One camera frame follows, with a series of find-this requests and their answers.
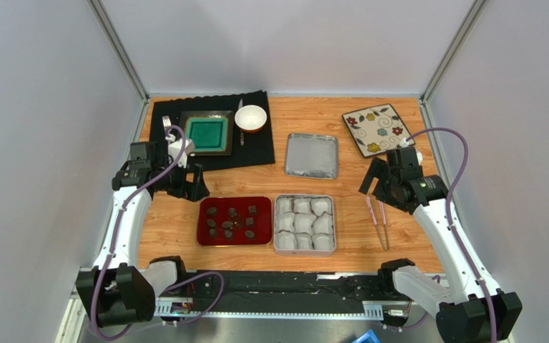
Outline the black cloth placemat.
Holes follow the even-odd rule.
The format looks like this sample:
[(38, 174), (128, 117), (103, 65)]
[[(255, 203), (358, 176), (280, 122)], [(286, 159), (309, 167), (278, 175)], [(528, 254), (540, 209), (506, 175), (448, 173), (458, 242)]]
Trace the black cloth placemat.
[(245, 94), (219, 96), (197, 96), (194, 98), (158, 101), (154, 103), (150, 124), (149, 140), (157, 143), (157, 156), (163, 158), (167, 153), (167, 141), (164, 139), (162, 117), (168, 116), (173, 125), (180, 125), (184, 111), (233, 111), (239, 103), (255, 105), (267, 113), (265, 125), (255, 133), (245, 133), (244, 143), (240, 144), (240, 130), (235, 127), (232, 133), (232, 153), (229, 156), (190, 156), (188, 165), (201, 164), (207, 171), (231, 169), (245, 166), (257, 166), (275, 163), (275, 148), (272, 134), (272, 121), (269, 112), (267, 92), (256, 91)]

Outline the silver knife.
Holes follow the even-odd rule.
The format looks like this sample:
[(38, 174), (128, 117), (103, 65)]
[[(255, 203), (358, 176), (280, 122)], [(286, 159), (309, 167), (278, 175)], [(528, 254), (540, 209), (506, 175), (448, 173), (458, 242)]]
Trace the silver knife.
[[(238, 112), (240, 111), (240, 109), (243, 107), (243, 98), (241, 98), (239, 100), (239, 103), (238, 103), (238, 109), (237, 109), (237, 114)], [(239, 143), (240, 143), (240, 146), (244, 146), (244, 132), (242, 131), (242, 129), (240, 128), (239, 125), (237, 125), (239, 127)]]

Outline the red lacquer tray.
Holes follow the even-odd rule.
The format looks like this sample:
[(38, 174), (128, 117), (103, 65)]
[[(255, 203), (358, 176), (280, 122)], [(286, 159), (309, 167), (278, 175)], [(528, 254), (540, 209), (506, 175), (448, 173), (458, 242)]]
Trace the red lacquer tray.
[[(256, 206), (255, 214), (249, 213), (249, 207)], [(216, 207), (217, 213), (213, 216), (207, 214), (207, 209)], [(229, 208), (235, 208), (237, 215), (230, 217), (228, 215)], [(246, 218), (253, 218), (254, 225), (247, 227), (245, 225)], [(207, 226), (207, 220), (213, 219), (217, 226), (210, 228)], [(231, 246), (252, 246), (269, 244), (273, 238), (273, 204), (268, 197), (210, 197), (203, 200), (199, 206), (197, 217), (197, 243), (204, 247), (231, 247)], [(231, 221), (234, 227), (231, 230), (233, 237), (225, 239), (222, 223)], [(217, 237), (211, 238), (209, 230), (216, 229)], [(255, 233), (254, 239), (248, 239), (245, 232), (251, 230)]]

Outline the floral square plate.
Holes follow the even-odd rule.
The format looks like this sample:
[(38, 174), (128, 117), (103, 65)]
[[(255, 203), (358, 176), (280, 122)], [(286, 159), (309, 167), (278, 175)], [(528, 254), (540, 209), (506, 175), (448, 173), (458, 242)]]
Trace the floral square plate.
[(412, 134), (391, 104), (371, 106), (342, 115), (360, 155), (364, 158), (396, 149), (402, 141), (414, 145)]

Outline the blue plastic bin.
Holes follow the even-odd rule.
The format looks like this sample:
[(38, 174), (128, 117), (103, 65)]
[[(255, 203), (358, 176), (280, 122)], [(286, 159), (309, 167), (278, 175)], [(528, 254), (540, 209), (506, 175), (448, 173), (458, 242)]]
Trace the blue plastic bin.
[(363, 335), (353, 340), (352, 343), (380, 343), (380, 340), (373, 330), (368, 330)]

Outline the silver tin lid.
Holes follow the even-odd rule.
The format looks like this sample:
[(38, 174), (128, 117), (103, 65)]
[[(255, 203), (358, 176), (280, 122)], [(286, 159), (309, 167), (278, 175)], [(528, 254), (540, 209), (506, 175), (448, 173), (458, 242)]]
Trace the silver tin lid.
[(309, 179), (336, 179), (338, 140), (335, 136), (291, 133), (287, 137), (285, 174)]

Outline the silver fork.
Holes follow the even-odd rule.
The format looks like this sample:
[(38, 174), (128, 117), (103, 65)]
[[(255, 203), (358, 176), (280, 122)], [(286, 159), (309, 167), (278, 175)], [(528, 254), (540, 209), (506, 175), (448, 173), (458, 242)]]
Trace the silver fork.
[(169, 140), (169, 135), (170, 135), (170, 129), (169, 128), (172, 125), (170, 117), (168, 115), (164, 115), (162, 117), (162, 125), (163, 125), (163, 129), (164, 129), (164, 139), (168, 141)]

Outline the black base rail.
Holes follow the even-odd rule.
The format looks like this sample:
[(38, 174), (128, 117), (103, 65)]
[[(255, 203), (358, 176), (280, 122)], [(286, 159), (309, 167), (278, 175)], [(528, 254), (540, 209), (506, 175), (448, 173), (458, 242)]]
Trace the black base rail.
[(185, 285), (157, 298), (155, 316), (183, 320), (324, 319), (404, 325), (406, 296), (390, 291), (377, 273), (193, 271)]

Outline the white bowl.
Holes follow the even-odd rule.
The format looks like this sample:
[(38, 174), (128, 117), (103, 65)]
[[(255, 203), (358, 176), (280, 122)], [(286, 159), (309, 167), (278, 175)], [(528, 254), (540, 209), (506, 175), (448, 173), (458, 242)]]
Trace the white bowl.
[(256, 105), (242, 106), (234, 115), (234, 122), (243, 132), (257, 132), (266, 124), (267, 112)]

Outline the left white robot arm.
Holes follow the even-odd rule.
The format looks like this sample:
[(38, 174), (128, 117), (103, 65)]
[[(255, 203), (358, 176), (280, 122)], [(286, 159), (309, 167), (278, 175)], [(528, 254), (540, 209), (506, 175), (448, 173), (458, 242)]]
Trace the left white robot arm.
[(191, 139), (169, 142), (168, 157), (157, 157), (154, 142), (133, 143), (130, 158), (112, 179), (113, 209), (100, 253), (88, 271), (76, 278), (76, 290), (93, 328), (148, 322), (157, 297), (174, 285), (183, 271), (178, 257), (158, 258), (137, 268), (139, 241), (154, 194), (198, 202), (209, 196), (203, 168), (188, 166)]

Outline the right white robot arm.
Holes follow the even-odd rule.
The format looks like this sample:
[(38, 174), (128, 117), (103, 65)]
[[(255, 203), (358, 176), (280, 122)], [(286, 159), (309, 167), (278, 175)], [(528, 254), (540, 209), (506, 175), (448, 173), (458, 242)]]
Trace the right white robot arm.
[(409, 259), (396, 259), (378, 270), (385, 292), (419, 304), (435, 319), (444, 342), (508, 339), (522, 302), (515, 292), (504, 292), (485, 268), (463, 231), (448, 188), (439, 176), (424, 175), (414, 147), (389, 150), (385, 159), (373, 158), (359, 191), (415, 219), (448, 282), (443, 286)]

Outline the silver tin with paper cups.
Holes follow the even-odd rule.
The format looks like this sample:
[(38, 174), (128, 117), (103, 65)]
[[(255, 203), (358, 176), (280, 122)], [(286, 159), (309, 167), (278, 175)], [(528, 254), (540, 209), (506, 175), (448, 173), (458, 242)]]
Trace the silver tin with paper cups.
[(333, 198), (316, 194), (277, 196), (272, 241), (274, 252), (280, 256), (332, 256), (337, 248)]

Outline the pink handled metal tongs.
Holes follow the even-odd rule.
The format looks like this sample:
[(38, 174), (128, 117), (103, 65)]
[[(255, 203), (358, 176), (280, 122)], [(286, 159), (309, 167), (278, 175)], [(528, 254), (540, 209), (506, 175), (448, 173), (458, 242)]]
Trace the pink handled metal tongs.
[(371, 198), (369, 196), (366, 196), (365, 201), (372, 219), (372, 223), (375, 227), (375, 231), (377, 233), (377, 237), (379, 239), (380, 245), (384, 251), (389, 251), (390, 238), (389, 238), (388, 228), (387, 228), (387, 217), (386, 217), (385, 205), (381, 201), (376, 201), (376, 204), (378, 205), (378, 210), (380, 212), (380, 215), (378, 216), (376, 215), (374, 202), (371, 200)]

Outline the green square plate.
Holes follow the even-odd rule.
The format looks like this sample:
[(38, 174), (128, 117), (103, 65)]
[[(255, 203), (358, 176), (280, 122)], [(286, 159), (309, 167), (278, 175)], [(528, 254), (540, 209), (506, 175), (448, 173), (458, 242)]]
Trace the green square plate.
[(232, 154), (233, 113), (231, 111), (183, 111), (179, 124), (194, 143), (195, 156)]

